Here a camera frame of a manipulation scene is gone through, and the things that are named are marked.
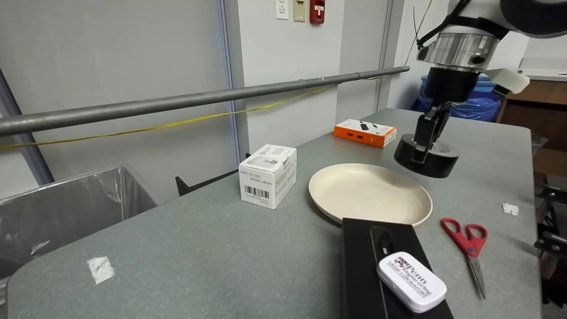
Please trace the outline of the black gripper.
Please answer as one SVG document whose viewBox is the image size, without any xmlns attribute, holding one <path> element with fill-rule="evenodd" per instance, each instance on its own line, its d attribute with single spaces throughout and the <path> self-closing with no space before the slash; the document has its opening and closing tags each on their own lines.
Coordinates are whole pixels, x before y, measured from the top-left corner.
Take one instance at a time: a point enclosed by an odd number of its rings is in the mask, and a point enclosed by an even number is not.
<svg viewBox="0 0 567 319">
<path fill-rule="evenodd" d="M 424 94 L 433 99 L 433 106 L 419 117 L 415 142 L 422 149 L 431 149 L 442 136 L 451 117 L 451 103 L 463 103 L 477 85 L 479 74 L 431 67 L 426 78 Z"/>
</svg>

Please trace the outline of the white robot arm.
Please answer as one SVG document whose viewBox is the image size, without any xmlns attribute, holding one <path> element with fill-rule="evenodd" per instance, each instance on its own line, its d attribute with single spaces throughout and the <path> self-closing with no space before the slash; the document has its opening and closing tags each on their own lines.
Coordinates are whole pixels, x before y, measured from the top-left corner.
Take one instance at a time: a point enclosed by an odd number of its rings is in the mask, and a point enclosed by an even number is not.
<svg viewBox="0 0 567 319">
<path fill-rule="evenodd" d="M 567 0 L 458 0 L 438 26 L 417 39 L 419 58 L 431 64 L 426 81 L 431 108 L 415 131 L 420 151 L 436 143 L 449 108 L 468 99 L 509 32 L 564 35 Z"/>
</svg>

